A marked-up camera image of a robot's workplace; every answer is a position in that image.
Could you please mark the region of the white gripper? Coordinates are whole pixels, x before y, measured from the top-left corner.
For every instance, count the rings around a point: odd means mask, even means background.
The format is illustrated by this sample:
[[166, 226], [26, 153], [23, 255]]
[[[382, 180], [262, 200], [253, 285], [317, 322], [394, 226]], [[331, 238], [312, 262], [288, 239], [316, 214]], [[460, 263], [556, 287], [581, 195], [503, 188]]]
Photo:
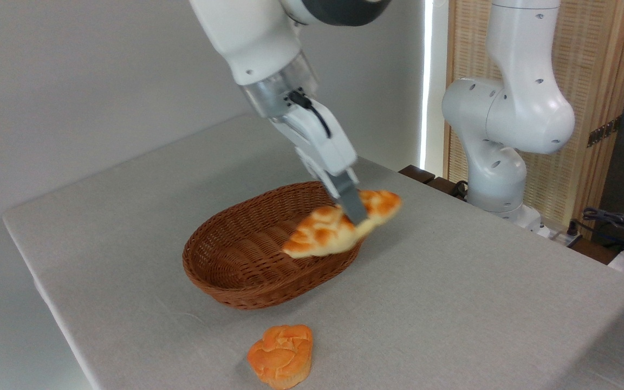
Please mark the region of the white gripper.
[[268, 113], [275, 128], [295, 144], [310, 173], [320, 178], [334, 203], [353, 225], [361, 225], [367, 210], [352, 169], [358, 156], [334, 114], [315, 99], [305, 108], [283, 98], [270, 100]]

